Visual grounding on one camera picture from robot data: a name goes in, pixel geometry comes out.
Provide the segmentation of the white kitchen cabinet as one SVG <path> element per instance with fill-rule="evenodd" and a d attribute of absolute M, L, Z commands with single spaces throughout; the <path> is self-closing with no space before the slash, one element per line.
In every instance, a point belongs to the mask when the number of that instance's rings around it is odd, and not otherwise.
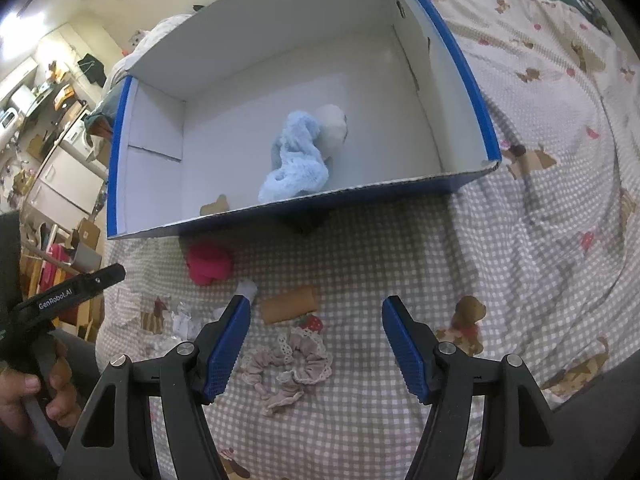
<path fill-rule="evenodd" d="M 26 205 L 72 230 L 92 213 L 103 183 L 100 176 L 69 152 L 56 148 L 38 171 Z"/>

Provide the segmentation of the blue and white cardboard box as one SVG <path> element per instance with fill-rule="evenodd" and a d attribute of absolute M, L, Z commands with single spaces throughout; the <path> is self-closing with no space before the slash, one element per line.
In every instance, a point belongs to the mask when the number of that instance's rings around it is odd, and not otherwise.
<path fill-rule="evenodd" d="M 328 183 L 259 203 L 286 116 L 326 104 L 344 110 L 348 125 Z M 480 87 L 431 0 L 217 0 L 128 72 L 107 235 L 171 236 L 452 192 L 500 159 Z M 230 210 L 201 216 L 220 194 Z"/>

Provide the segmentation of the dark hanging garment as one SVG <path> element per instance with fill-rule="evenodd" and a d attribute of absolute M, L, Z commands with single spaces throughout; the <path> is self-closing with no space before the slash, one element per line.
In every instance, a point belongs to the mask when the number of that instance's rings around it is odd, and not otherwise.
<path fill-rule="evenodd" d="M 100 88 L 104 87 L 106 75 L 104 65 L 100 60 L 87 53 L 77 62 L 77 66 L 90 84 L 97 84 Z"/>

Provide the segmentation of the rumpled white duvet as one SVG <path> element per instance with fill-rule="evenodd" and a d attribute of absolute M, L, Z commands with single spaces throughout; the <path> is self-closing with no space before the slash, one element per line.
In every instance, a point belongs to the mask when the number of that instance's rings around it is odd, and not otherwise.
<path fill-rule="evenodd" d="M 168 16 L 168 18 L 164 18 L 158 22 L 151 30 L 142 30 L 142 37 L 134 47 L 134 50 L 114 64 L 111 73 L 109 73 L 106 78 L 101 96 L 106 96 L 107 92 L 126 76 L 128 70 L 137 63 L 137 60 L 141 58 L 142 55 L 145 55 L 146 51 L 149 51 L 161 39 L 186 20 L 192 18 L 192 16 L 193 13 Z"/>

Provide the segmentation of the white washing machine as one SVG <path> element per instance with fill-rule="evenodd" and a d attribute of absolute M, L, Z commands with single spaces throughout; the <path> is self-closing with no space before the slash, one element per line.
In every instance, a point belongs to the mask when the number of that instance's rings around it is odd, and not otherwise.
<path fill-rule="evenodd" d="M 66 130 L 62 137 L 62 148 L 83 162 L 93 162 L 96 159 L 94 154 L 94 142 L 92 136 L 87 132 L 84 120 L 77 118 Z"/>

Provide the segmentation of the red fluffy scrunchie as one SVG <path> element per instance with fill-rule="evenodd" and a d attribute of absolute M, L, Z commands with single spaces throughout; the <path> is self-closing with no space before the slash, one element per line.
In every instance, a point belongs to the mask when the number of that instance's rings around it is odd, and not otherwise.
<path fill-rule="evenodd" d="M 189 247 L 186 266 L 194 284 L 208 286 L 213 282 L 230 278 L 233 272 L 233 258 L 226 248 L 209 242 L 199 242 Z"/>

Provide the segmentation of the white knotted cloth scrunchie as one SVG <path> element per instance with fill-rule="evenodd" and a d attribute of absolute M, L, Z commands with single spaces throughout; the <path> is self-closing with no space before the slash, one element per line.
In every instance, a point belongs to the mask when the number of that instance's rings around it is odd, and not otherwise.
<path fill-rule="evenodd" d="M 348 136 L 347 117 L 344 110 L 334 104 L 326 104 L 316 109 L 320 131 L 314 141 L 323 160 L 335 156 L 343 147 Z"/>

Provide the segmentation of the checked dog-print bed sheet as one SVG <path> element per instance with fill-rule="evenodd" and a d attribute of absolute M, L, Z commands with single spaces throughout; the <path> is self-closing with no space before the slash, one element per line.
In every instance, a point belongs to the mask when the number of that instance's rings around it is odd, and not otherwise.
<path fill-rule="evenodd" d="M 498 167 L 452 192 L 407 194 L 171 236 L 108 238 L 125 281 L 105 295 L 96 360 L 162 354 L 142 327 L 156 298 L 225 306 L 314 286 L 333 373 L 262 416 L 236 370 L 205 414 L 222 457 L 257 479 L 399 479 L 427 408 L 382 326 L 396 295 L 439 336 L 485 359 L 521 356 L 569 408 L 639 348 L 639 65 L 565 3 L 431 0 L 480 87 Z M 193 244 L 233 258 L 194 284 Z"/>

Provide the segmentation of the pink frilly scrunchie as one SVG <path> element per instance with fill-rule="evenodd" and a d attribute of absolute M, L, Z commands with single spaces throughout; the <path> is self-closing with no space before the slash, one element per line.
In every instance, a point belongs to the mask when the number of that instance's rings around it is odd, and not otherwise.
<path fill-rule="evenodd" d="M 240 359 L 240 378 L 257 393 L 262 416 L 290 408 L 332 373 L 333 354 L 321 335 L 299 326 L 281 332 L 271 346 L 247 350 Z"/>

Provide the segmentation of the brown cardboard box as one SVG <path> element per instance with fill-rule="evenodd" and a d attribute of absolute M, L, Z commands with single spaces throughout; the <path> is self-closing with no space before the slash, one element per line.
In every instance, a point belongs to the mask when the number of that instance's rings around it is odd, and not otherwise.
<path fill-rule="evenodd" d="M 101 230 L 91 220 L 82 219 L 66 240 L 65 246 L 72 250 L 77 249 L 80 244 L 84 244 L 90 249 L 96 250 L 100 236 Z"/>

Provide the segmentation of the white plastic-wrapped scrunchie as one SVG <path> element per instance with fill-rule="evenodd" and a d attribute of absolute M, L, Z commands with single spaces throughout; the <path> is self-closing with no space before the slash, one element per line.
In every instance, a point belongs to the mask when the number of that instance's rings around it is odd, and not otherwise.
<path fill-rule="evenodd" d="M 233 296 L 243 296 L 253 304 L 257 292 L 258 287 L 252 280 L 241 278 Z M 169 336 L 175 342 L 194 341 L 205 324 L 220 320 L 224 310 L 226 306 L 195 307 L 179 301 L 170 311 Z"/>

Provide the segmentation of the teal cushion under duvet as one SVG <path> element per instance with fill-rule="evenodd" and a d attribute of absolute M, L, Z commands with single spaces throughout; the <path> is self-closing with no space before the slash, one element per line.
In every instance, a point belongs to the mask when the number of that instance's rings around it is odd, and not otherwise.
<path fill-rule="evenodd" d="M 96 138 L 96 141 L 91 141 L 92 152 L 88 157 L 89 162 L 98 158 L 99 152 L 106 142 L 112 142 L 115 119 L 120 96 L 122 95 L 122 90 L 124 90 L 124 83 L 125 81 L 122 79 L 117 84 L 114 84 L 114 86 L 106 92 L 106 95 L 101 102 L 99 102 L 96 109 L 82 118 L 85 132 L 88 136 Z"/>

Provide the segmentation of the light blue fluffy scrunchie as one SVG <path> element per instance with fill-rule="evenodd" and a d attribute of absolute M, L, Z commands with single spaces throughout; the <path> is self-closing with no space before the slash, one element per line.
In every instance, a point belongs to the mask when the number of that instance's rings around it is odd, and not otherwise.
<path fill-rule="evenodd" d="M 258 192 L 259 203 L 317 193 L 324 187 L 329 169 L 314 145 L 319 134 L 320 125 L 311 114 L 301 110 L 288 114 L 272 144 L 272 170 Z"/>

